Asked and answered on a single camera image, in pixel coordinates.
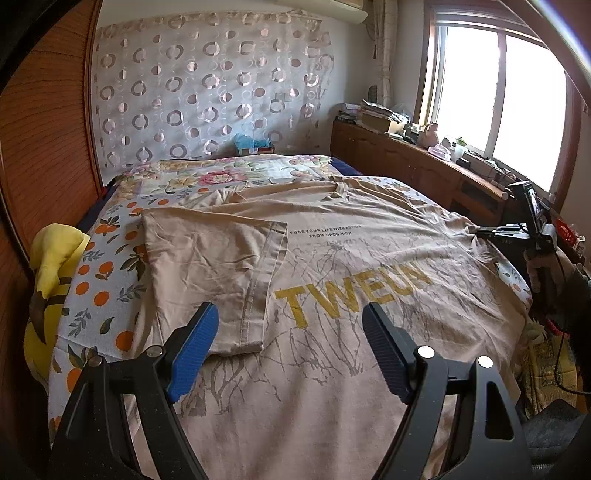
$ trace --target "window pane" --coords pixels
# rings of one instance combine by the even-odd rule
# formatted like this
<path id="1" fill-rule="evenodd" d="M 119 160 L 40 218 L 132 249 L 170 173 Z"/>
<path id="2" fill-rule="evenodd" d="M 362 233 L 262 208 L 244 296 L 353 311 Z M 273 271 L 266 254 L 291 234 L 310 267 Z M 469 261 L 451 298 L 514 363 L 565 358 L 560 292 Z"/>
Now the window pane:
<path id="1" fill-rule="evenodd" d="M 447 28 L 445 74 L 437 116 L 442 135 L 462 137 L 484 151 L 491 130 L 498 73 L 496 33 Z"/>
<path id="2" fill-rule="evenodd" d="M 494 157 L 549 191 L 558 162 L 566 78 L 556 57 L 507 37 L 507 83 Z"/>

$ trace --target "blue gripper pad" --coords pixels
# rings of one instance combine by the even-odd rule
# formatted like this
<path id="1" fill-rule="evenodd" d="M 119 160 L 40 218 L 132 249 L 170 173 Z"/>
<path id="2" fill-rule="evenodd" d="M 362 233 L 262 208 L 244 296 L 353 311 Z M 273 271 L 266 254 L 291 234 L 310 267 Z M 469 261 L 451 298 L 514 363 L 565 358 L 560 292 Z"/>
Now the blue gripper pad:
<path id="1" fill-rule="evenodd" d="M 179 330 L 190 330 L 171 365 L 170 383 L 166 388 L 166 393 L 172 403 L 178 402 L 181 395 L 185 395 L 191 390 L 217 334 L 218 326 L 217 307 L 213 303 L 204 302 L 193 315 L 191 321 L 185 327 L 177 328 L 164 345 L 168 351 L 168 343 L 171 342 L 171 348 L 174 349 L 177 346 L 175 342 L 180 339 L 180 335 L 184 336 L 185 334 L 185 331 L 179 332 Z"/>
<path id="2" fill-rule="evenodd" d="M 388 389 L 403 403 L 409 404 L 416 390 L 411 385 L 410 376 L 415 368 L 413 350 L 417 345 L 406 330 L 392 324 L 376 302 L 363 309 L 362 324 Z"/>

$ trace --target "wooden cabinet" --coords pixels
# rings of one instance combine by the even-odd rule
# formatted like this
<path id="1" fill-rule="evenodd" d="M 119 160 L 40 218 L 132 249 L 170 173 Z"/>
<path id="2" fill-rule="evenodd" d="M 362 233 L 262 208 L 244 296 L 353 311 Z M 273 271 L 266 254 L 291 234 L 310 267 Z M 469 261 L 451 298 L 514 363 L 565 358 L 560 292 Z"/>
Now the wooden cabinet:
<path id="1" fill-rule="evenodd" d="M 335 121 L 330 153 L 364 175 L 400 180 L 479 225 L 496 226 L 501 221 L 505 201 L 499 189 L 415 145 Z"/>

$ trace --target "floral bedding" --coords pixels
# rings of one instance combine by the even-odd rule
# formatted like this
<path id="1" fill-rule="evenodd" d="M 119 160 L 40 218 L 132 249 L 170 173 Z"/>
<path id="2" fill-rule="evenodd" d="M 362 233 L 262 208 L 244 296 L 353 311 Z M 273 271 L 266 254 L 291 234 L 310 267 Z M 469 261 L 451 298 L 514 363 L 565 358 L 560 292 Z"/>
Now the floral bedding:
<path id="1" fill-rule="evenodd" d="M 144 245 L 141 212 L 183 202 L 233 185 L 264 185 L 328 179 L 339 172 L 323 155 L 253 155 L 221 160 L 164 160 L 126 173 L 99 215 L 72 279 L 57 332 L 49 378 L 48 418 L 53 441 L 62 412 L 86 360 L 99 352 L 108 361 L 130 356 L 135 322 L 151 275 Z M 385 177 L 362 177 L 433 202 Z M 501 259 L 499 276 L 524 303 L 531 297 L 512 265 Z"/>

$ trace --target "yellow plush toy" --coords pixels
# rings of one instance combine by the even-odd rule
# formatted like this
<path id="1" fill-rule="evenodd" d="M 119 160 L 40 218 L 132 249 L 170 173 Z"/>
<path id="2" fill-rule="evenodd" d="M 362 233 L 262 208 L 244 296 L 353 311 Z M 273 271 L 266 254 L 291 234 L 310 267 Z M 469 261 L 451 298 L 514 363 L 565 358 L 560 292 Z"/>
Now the yellow plush toy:
<path id="1" fill-rule="evenodd" d="M 33 377 L 47 390 L 57 325 L 66 295 L 90 237 L 69 225 L 52 223 L 40 230 L 31 246 L 35 293 L 29 305 L 24 350 Z"/>

